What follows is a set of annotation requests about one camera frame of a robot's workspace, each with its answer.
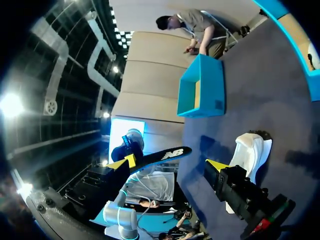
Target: new balance logo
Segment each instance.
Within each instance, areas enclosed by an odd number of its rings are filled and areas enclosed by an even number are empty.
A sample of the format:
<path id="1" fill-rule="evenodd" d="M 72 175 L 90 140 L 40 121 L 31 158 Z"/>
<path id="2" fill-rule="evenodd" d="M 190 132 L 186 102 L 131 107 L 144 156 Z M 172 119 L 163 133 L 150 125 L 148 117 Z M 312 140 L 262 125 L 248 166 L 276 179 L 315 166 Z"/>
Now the new balance logo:
<path id="1" fill-rule="evenodd" d="M 182 154 L 184 154 L 183 148 L 178 149 L 178 150 L 174 150 L 173 152 L 169 151 L 169 152 L 165 153 L 164 157 L 161 160 L 165 160 L 167 158 L 174 158 L 174 157 L 180 156 Z"/>

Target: gray carpet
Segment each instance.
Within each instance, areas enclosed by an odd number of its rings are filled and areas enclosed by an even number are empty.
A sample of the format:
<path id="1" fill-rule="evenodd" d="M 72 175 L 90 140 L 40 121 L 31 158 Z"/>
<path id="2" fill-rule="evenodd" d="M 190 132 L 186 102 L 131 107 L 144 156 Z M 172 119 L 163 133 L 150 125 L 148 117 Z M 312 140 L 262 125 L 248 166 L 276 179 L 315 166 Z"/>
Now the gray carpet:
<path id="1" fill-rule="evenodd" d="M 281 193 L 296 202 L 285 224 L 295 224 L 299 231 L 302 221 L 319 214 L 320 102 L 311 102 L 294 50 L 271 20 L 222 60 L 226 113 L 186 119 L 183 140 L 192 154 L 181 159 L 178 182 L 213 239 L 240 239 L 246 223 L 228 214 L 217 200 L 202 177 L 204 161 L 228 164 L 239 135 L 265 130 L 273 145 L 257 183 L 269 188 L 270 198 Z"/>

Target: blue storage bin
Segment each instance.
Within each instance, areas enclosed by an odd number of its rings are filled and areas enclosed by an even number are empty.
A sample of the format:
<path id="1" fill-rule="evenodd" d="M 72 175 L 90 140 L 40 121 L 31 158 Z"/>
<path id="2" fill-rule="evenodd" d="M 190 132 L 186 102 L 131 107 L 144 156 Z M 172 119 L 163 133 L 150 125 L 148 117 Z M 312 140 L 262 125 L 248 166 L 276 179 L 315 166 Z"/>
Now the blue storage bin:
<path id="1" fill-rule="evenodd" d="M 177 115 L 204 118 L 223 114 L 225 83 L 222 62 L 199 54 L 180 79 Z"/>

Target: dark hair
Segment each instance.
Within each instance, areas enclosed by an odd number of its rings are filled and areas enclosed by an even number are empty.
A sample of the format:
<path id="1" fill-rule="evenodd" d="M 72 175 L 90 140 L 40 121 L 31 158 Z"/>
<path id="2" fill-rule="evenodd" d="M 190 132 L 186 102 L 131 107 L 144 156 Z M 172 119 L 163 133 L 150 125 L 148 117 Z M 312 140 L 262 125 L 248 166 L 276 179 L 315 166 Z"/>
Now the dark hair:
<path id="1" fill-rule="evenodd" d="M 160 30 L 166 30 L 168 28 L 168 19 L 171 16 L 161 16 L 155 22 Z"/>
<path id="2" fill-rule="evenodd" d="M 159 240 L 163 240 L 166 238 L 166 236 L 167 236 L 167 234 L 165 232 L 162 232 L 159 234 L 158 238 L 159 238 Z"/>

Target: white shoe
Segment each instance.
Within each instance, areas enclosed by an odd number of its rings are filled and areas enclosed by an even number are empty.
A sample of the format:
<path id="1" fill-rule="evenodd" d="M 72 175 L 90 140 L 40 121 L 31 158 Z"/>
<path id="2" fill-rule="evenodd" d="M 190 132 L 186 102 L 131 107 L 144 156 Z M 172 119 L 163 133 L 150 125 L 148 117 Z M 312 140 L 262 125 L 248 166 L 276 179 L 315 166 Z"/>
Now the white shoe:
<path id="1" fill-rule="evenodd" d="M 257 171 L 267 161 L 271 151 L 272 139 L 264 140 L 258 134 L 245 133 L 238 136 L 235 142 L 235 151 L 229 165 L 231 167 L 239 165 L 245 169 L 246 177 L 256 184 Z M 225 203 L 225 209 L 229 214 L 235 213 L 227 202 Z"/>

